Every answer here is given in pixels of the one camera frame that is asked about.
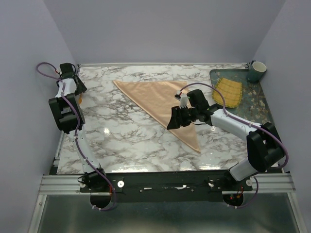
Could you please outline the peach cloth napkin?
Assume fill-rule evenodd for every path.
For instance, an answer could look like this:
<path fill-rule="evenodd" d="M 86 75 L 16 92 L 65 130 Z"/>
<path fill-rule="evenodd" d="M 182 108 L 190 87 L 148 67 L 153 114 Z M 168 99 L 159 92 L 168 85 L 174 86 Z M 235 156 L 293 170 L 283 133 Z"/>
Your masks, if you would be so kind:
<path fill-rule="evenodd" d="M 171 119 L 171 108 L 179 106 L 174 95 L 187 85 L 185 81 L 122 82 L 114 85 L 165 129 Z M 194 125 L 169 130 L 171 134 L 197 153 L 201 153 Z"/>

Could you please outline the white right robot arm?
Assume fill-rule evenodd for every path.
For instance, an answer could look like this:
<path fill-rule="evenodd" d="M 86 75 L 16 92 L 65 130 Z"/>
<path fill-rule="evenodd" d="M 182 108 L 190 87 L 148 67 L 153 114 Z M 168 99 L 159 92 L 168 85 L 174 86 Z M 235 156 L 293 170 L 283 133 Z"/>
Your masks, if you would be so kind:
<path fill-rule="evenodd" d="M 180 104 L 172 107 L 167 130 L 187 127 L 198 120 L 209 126 L 221 128 L 246 142 L 247 158 L 230 168 L 229 175 L 223 179 L 227 189 L 235 190 L 241 185 L 241 180 L 257 172 L 265 172 L 285 156 L 277 130 L 272 123 L 250 123 L 241 117 L 226 113 L 215 104 L 209 105 L 199 89 L 187 94 L 177 92 L 175 97 Z"/>

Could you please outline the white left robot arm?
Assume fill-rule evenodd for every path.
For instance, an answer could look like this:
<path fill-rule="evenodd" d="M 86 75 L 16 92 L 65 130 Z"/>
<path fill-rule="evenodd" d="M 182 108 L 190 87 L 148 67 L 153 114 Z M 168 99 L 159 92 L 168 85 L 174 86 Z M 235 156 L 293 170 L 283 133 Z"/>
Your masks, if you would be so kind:
<path fill-rule="evenodd" d="M 58 93 L 49 100 L 56 125 L 72 141 L 82 164 L 85 183 L 91 182 L 96 191 L 102 192 L 107 188 L 108 180 L 90 148 L 84 128 L 86 121 L 79 104 L 79 96 L 86 92 L 87 88 L 71 63 L 60 65 L 57 85 Z"/>

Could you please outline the yellow woven coaster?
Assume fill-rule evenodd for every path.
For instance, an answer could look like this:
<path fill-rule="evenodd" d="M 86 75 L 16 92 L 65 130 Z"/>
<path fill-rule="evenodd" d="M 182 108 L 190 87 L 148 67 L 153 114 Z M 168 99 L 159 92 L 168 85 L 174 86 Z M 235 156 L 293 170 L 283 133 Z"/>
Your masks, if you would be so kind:
<path fill-rule="evenodd" d="M 221 77 L 214 86 L 223 96 L 227 108 L 236 108 L 242 100 L 242 83 Z"/>

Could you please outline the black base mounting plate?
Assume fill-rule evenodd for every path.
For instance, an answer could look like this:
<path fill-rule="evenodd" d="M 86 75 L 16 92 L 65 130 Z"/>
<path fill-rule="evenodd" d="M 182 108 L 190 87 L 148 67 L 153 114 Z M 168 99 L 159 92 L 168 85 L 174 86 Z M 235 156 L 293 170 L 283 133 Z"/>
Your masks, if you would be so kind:
<path fill-rule="evenodd" d="M 78 178 L 80 192 L 117 202 L 223 201 L 224 193 L 251 191 L 250 178 L 236 181 L 227 170 L 108 173 Z"/>

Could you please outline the floral teal tray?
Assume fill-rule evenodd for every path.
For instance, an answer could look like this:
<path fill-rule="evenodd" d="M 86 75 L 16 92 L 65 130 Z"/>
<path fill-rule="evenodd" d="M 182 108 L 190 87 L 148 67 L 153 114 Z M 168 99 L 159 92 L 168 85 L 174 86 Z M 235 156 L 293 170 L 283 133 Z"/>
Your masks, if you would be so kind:
<path fill-rule="evenodd" d="M 242 83 L 242 100 L 238 107 L 227 108 L 232 114 L 248 121 L 264 124 L 273 123 L 272 115 L 260 83 L 246 80 L 247 69 L 214 69 L 210 72 L 211 83 L 216 85 L 221 77 Z"/>

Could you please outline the teal mug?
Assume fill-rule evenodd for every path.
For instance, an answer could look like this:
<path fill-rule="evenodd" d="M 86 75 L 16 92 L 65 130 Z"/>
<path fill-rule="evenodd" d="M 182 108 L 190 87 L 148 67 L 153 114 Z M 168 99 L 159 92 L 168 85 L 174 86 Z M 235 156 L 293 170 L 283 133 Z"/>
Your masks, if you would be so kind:
<path fill-rule="evenodd" d="M 264 63 L 252 61 L 249 65 L 249 71 L 246 75 L 246 80 L 250 83 L 258 83 L 267 71 Z"/>

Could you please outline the aluminium frame rail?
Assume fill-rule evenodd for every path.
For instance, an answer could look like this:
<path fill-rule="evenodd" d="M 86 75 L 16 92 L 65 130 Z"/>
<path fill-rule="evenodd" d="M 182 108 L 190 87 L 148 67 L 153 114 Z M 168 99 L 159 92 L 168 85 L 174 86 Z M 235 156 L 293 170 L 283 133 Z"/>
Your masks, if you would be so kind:
<path fill-rule="evenodd" d="M 254 193 L 256 182 L 259 183 L 259 193 L 293 193 L 296 191 L 294 181 L 289 173 L 258 174 L 250 179 L 252 190 L 245 190 L 246 194 Z M 40 195 L 105 195 L 105 192 L 82 190 L 77 175 L 46 175 L 43 176 L 39 188 Z"/>

